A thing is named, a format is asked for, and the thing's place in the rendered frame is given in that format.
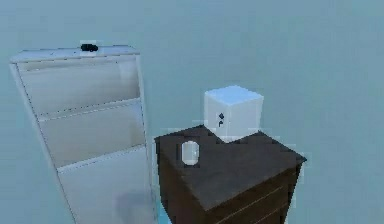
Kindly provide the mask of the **white shelf unit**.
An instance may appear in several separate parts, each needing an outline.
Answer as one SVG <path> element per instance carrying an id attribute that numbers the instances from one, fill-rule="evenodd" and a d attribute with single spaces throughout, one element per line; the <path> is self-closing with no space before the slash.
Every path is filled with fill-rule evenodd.
<path id="1" fill-rule="evenodd" d="M 157 224 L 139 51 L 25 50 L 10 70 L 74 224 Z"/>

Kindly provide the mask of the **white mug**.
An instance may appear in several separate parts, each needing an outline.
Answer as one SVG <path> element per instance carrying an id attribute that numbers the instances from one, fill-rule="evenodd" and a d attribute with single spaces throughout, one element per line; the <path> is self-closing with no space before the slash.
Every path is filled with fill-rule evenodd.
<path id="1" fill-rule="evenodd" d="M 194 141 L 187 141 L 181 145 L 182 161 L 185 165 L 193 166 L 199 160 L 199 144 Z"/>

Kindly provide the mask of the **white cube box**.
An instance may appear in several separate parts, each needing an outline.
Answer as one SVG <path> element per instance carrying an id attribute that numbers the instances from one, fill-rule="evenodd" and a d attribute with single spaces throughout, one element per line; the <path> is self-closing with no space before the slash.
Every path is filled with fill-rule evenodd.
<path id="1" fill-rule="evenodd" d="M 238 85 L 204 93 L 204 126 L 229 143 L 260 130 L 264 97 Z"/>

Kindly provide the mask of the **dark brown chest of drawers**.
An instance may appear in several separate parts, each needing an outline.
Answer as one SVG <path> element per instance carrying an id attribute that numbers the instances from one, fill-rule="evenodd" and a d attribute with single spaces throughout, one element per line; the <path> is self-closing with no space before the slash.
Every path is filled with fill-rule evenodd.
<path id="1" fill-rule="evenodd" d="M 199 144 L 193 166 L 181 145 Z M 263 132 L 225 143 L 204 126 L 155 139 L 161 203 L 171 224 L 285 224 L 306 158 Z"/>

